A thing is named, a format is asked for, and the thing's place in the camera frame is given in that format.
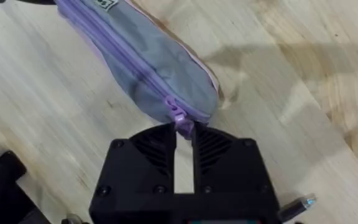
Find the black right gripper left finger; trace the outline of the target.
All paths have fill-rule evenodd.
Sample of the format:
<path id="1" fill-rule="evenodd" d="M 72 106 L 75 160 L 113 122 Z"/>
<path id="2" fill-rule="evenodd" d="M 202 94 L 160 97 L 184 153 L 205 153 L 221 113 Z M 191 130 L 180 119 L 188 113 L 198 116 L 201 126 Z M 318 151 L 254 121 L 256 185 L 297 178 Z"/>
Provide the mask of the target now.
<path id="1" fill-rule="evenodd" d="M 111 141 L 93 199 L 175 198 L 173 123 L 145 129 L 127 139 Z"/>

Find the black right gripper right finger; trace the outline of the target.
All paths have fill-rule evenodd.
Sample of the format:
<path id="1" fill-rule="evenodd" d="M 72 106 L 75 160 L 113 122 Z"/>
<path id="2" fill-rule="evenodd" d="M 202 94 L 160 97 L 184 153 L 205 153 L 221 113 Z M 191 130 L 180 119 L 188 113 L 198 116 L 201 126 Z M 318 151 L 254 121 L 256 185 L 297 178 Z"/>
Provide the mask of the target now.
<path id="1" fill-rule="evenodd" d="M 257 142 L 196 123 L 193 128 L 196 193 L 255 193 L 275 196 Z"/>

